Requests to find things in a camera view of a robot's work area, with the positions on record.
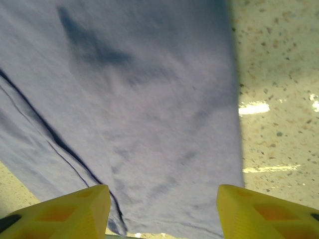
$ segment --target blue cloth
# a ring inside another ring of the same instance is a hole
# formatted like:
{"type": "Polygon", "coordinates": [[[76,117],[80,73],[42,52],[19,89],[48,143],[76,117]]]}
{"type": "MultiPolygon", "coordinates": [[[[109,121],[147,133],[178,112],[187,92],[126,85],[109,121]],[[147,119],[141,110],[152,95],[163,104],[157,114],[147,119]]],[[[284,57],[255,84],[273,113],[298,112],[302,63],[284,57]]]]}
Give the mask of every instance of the blue cloth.
{"type": "Polygon", "coordinates": [[[2,0],[0,23],[0,159],[37,198],[104,183],[121,235],[222,238],[218,186],[243,186],[223,0],[2,0]]]}

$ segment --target speckled floor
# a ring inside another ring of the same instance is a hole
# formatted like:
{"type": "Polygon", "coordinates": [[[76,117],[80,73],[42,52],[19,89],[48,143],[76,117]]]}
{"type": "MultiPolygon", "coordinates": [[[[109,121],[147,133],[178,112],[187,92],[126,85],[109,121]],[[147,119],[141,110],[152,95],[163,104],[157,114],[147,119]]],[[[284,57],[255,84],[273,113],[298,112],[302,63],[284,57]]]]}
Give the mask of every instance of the speckled floor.
{"type": "MultiPolygon", "coordinates": [[[[228,5],[246,187],[319,209],[319,1],[229,0],[228,5]]],[[[0,217],[37,202],[0,163],[0,217]]]]}

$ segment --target yellow robot part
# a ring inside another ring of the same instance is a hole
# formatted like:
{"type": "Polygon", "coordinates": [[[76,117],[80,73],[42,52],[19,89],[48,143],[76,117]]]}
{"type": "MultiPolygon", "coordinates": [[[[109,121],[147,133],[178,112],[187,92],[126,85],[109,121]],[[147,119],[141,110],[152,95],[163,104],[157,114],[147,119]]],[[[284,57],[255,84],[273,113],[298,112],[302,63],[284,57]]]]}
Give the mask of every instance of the yellow robot part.
{"type": "Polygon", "coordinates": [[[319,210],[221,185],[217,209],[225,239],[319,239],[319,210]]]}
{"type": "Polygon", "coordinates": [[[109,187],[93,186],[11,213],[0,239],[103,239],[110,206],[109,187]]]}

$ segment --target yellow plastic part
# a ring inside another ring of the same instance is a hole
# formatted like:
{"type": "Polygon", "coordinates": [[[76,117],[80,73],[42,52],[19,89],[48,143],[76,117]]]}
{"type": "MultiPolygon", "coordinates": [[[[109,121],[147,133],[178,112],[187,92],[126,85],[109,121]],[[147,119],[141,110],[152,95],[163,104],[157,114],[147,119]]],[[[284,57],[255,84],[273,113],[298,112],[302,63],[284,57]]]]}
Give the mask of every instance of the yellow plastic part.
{"type": "Polygon", "coordinates": [[[110,212],[107,185],[17,210],[20,220],[0,234],[0,239],[103,239],[110,212]]]}
{"type": "Polygon", "coordinates": [[[319,239],[319,210],[310,207],[221,185],[217,208],[225,239],[319,239]]]}

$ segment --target yellow plastic block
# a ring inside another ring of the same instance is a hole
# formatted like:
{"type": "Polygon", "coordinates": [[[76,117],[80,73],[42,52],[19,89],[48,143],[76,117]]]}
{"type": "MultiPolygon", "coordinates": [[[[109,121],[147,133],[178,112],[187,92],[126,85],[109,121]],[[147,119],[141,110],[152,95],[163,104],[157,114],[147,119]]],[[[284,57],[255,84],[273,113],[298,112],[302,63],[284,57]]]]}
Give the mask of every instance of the yellow plastic block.
{"type": "Polygon", "coordinates": [[[0,239],[103,239],[110,206],[109,187],[93,186],[11,213],[22,218],[0,239]]]}
{"type": "Polygon", "coordinates": [[[225,239],[319,239],[319,210],[221,185],[217,208],[225,239]]]}

